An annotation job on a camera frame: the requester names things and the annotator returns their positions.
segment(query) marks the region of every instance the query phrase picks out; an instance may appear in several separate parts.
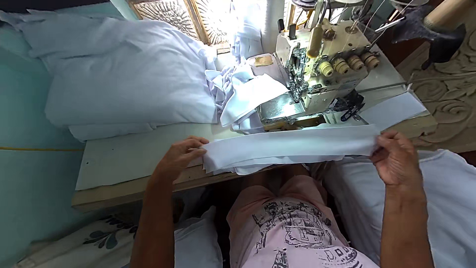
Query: finger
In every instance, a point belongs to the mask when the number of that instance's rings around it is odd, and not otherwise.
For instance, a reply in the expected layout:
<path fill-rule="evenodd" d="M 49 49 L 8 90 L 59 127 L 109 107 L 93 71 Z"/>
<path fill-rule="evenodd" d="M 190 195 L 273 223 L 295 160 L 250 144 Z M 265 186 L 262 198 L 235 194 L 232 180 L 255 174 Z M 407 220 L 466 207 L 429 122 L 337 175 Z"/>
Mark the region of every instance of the finger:
<path fill-rule="evenodd" d="M 379 149 L 377 149 L 370 157 L 369 159 L 375 164 L 377 162 L 380 162 L 384 159 L 387 159 L 388 158 L 388 151 L 381 147 Z"/>
<path fill-rule="evenodd" d="M 396 139 L 398 141 L 398 143 L 400 144 L 400 146 L 402 148 L 404 148 L 406 151 L 410 152 L 410 153 L 413 153 L 415 148 L 413 147 L 413 143 L 412 141 L 410 141 L 405 135 L 403 135 L 402 133 L 397 133 L 397 135 L 395 135 L 394 139 Z"/>
<path fill-rule="evenodd" d="M 382 133 L 382 136 L 384 136 L 385 138 L 388 138 L 388 139 L 392 139 L 393 137 L 395 137 L 395 135 L 398 134 L 398 131 L 396 130 L 389 130 L 387 132 L 383 132 Z"/>
<path fill-rule="evenodd" d="M 200 157 L 200 156 L 202 156 L 206 153 L 207 153 L 207 151 L 205 149 L 199 148 L 199 149 L 195 149 L 193 151 L 190 151 L 190 153 L 187 153 L 187 154 L 183 155 L 182 157 L 185 161 L 188 161 L 190 163 L 190 161 L 192 161 L 193 159 L 198 158 L 198 157 Z"/>
<path fill-rule="evenodd" d="M 382 135 L 377 137 L 377 144 L 387 149 L 389 153 L 400 150 L 400 145 L 396 140 L 385 138 Z"/>
<path fill-rule="evenodd" d="M 190 135 L 190 136 L 188 136 L 188 138 L 187 138 L 187 139 L 196 139 L 196 140 L 198 140 L 199 142 L 201 142 L 201 143 L 203 143 L 203 144 L 208 144 L 208 143 L 210 143 L 210 141 L 209 141 L 209 140 L 207 140 L 206 138 L 203 138 L 203 137 L 197 137 L 197 136 L 194 136 L 194 135 Z"/>
<path fill-rule="evenodd" d="M 190 148 L 200 148 L 203 145 L 203 143 L 199 142 L 196 139 L 187 139 L 178 143 L 178 146 L 180 146 L 181 151 L 183 151 L 184 153 L 186 153 Z"/>

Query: person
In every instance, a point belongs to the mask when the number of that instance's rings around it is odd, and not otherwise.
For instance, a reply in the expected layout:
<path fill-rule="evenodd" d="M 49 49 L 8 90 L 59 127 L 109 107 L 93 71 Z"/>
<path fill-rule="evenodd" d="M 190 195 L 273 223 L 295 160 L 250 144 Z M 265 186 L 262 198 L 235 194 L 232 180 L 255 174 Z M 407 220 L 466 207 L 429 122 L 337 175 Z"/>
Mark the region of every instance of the person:
<path fill-rule="evenodd" d="M 200 147 L 207 143 L 205 138 L 190 136 L 173 144 L 158 163 L 144 195 L 131 268 L 174 267 L 172 182 L 191 160 L 206 153 Z M 381 134 L 377 143 L 380 148 L 370 159 L 386 185 L 380 266 L 432 268 L 417 153 L 412 143 L 395 131 Z M 296 165 L 286 172 L 293 176 L 285 179 L 279 196 L 265 187 L 263 173 L 246 181 L 247 187 L 227 216 L 230 266 L 378 267 L 348 246 L 321 197 L 322 186 Z"/>

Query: metal plate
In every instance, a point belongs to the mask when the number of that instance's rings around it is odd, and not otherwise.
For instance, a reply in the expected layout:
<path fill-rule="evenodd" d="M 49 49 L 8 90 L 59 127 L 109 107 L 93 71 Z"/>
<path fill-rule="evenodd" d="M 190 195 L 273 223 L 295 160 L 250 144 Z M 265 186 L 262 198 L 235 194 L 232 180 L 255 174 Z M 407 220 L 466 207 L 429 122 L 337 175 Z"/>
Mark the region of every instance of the metal plate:
<path fill-rule="evenodd" d="M 302 102 L 294 103 L 289 93 L 284 93 L 261 104 L 258 106 L 257 111 L 263 124 L 268 124 L 281 118 L 293 119 L 305 112 Z"/>

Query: sewing machine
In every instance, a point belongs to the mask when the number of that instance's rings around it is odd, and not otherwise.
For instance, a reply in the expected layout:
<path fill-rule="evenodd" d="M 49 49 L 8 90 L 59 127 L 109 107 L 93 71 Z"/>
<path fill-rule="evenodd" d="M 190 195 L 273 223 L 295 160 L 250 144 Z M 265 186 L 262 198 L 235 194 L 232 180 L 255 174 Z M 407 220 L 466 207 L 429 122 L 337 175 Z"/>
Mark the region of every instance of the sewing machine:
<path fill-rule="evenodd" d="M 257 108 L 265 130 L 313 126 L 325 123 L 323 114 L 347 110 L 340 118 L 344 122 L 364 105 L 354 89 L 380 61 L 357 24 L 330 24 L 323 18 L 326 7 L 316 27 L 291 25 L 278 35 L 275 67 L 289 92 Z"/>

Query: pink t-shirt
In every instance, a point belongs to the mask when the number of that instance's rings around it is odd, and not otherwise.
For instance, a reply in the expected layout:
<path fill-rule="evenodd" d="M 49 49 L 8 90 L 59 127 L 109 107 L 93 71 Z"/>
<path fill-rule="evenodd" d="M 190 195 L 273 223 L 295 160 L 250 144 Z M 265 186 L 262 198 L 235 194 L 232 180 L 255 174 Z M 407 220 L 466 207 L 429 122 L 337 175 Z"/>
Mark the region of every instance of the pink t-shirt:
<path fill-rule="evenodd" d="M 332 231 L 336 228 L 334 221 L 309 203 L 294 198 L 274 199 L 254 213 L 240 230 L 240 237 L 232 245 L 237 254 L 230 256 L 231 267 L 378 267 L 339 240 Z"/>

